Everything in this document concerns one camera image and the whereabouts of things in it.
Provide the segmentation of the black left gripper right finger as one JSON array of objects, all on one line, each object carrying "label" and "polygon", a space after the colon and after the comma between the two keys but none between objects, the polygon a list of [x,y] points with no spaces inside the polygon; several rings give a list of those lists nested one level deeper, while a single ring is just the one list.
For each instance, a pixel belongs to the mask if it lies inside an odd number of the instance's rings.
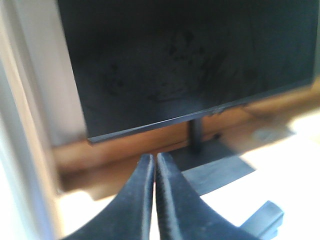
[{"label": "black left gripper right finger", "polygon": [[156,212],[162,240],[254,240],[206,204],[162,152],[156,163]]}]

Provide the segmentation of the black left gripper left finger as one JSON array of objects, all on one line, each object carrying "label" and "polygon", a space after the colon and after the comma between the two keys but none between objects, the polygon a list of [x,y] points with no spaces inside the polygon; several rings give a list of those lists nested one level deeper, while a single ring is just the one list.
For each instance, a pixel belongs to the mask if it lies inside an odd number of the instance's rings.
[{"label": "black left gripper left finger", "polygon": [[148,240],[153,207],[155,161],[143,154],[116,197],[65,240]]}]

